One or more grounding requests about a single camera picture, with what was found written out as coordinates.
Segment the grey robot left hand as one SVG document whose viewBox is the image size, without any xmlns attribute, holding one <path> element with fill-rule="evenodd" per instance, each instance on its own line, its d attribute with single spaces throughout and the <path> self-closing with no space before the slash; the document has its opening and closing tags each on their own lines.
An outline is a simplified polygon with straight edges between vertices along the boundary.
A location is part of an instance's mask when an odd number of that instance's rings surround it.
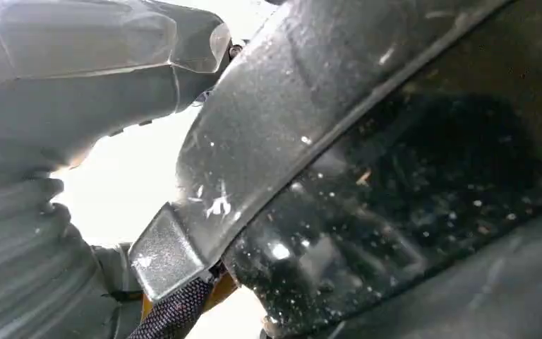
<svg viewBox="0 0 542 339">
<path fill-rule="evenodd" d="M 0 1 L 0 181 L 185 109 L 230 42 L 219 16 L 160 1 Z"/>
</svg>

